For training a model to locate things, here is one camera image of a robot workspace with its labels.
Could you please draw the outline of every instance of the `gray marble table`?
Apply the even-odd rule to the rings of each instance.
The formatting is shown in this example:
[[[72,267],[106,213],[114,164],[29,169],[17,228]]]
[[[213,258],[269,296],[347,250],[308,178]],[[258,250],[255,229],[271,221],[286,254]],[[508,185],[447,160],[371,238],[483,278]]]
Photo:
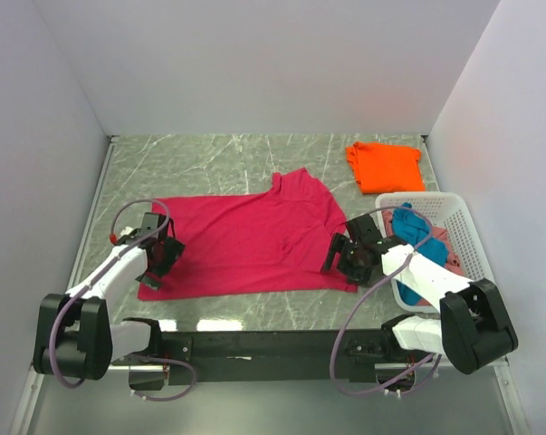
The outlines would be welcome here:
[[[427,150],[418,135],[167,135],[120,136],[111,154],[81,254],[79,278],[88,275],[110,252],[108,234],[116,211],[136,198],[245,194],[266,191],[271,175],[305,167],[325,183],[348,218],[374,208],[376,196],[361,195],[345,160],[356,140],[404,144],[423,152],[420,162],[428,190],[437,190]],[[126,210],[120,226],[136,226],[149,206]],[[198,323],[218,330],[331,329],[340,327],[359,295],[336,290],[306,290],[257,295],[202,297],[169,302],[141,302],[134,283],[115,308],[113,321],[137,316],[177,321],[179,330]],[[379,327],[402,314],[391,286],[378,290],[358,311],[351,327]]]

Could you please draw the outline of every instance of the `white plastic basket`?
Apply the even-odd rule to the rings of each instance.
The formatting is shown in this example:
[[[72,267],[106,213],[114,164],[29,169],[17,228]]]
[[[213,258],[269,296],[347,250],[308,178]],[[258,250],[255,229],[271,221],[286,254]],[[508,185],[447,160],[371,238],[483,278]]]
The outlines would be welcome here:
[[[426,215],[436,227],[447,229],[452,248],[458,254],[465,275],[478,280],[493,280],[492,270],[475,230],[474,222],[464,200],[455,193],[445,192],[398,192],[385,193],[376,199],[376,206],[401,206],[404,202]],[[386,235],[382,213],[377,213],[379,229]],[[435,313],[431,305],[408,305],[401,300],[397,281],[392,281],[393,296],[404,310],[414,313]]]

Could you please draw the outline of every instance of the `black metal base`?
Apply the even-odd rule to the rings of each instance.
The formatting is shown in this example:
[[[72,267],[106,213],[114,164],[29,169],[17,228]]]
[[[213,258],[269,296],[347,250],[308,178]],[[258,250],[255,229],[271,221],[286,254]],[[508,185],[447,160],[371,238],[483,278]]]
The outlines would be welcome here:
[[[375,364],[426,357],[392,345],[388,334],[385,329],[347,331],[337,357],[337,378],[377,382]],[[162,333],[158,356],[192,364],[199,382],[329,379],[336,336],[337,331]],[[170,366],[169,373],[170,385],[190,382],[183,367]]]

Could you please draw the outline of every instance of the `folded orange shirt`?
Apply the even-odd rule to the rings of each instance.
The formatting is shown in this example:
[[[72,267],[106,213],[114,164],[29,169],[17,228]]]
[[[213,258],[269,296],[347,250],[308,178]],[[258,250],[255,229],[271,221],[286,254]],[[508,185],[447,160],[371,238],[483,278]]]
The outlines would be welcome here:
[[[361,193],[426,190],[417,165],[420,150],[402,145],[355,142],[346,151],[347,162]]]

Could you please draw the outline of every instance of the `pink cloth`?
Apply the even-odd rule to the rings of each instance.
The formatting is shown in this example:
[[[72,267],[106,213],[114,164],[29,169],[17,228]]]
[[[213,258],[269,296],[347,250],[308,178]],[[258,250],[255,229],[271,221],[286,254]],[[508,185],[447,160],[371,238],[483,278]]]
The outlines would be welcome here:
[[[382,211],[383,223],[385,224],[385,232],[388,236],[393,234],[393,212],[389,210]],[[453,272],[457,275],[464,276],[464,270],[460,265],[460,257],[454,252],[452,244],[450,243],[449,235],[447,234],[447,229],[441,227],[434,227],[433,238],[436,238],[440,242],[444,242],[445,247],[447,248],[447,260],[445,261],[444,268]],[[417,303],[417,305],[429,305],[429,303],[422,299]]]
[[[334,232],[345,215],[327,188],[298,169],[273,174],[264,193],[161,198],[176,225],[183,256],[146,301],[332,288],[355,292],[337,271],[321,273]],[[160,207],[154,205],[155,212]]]

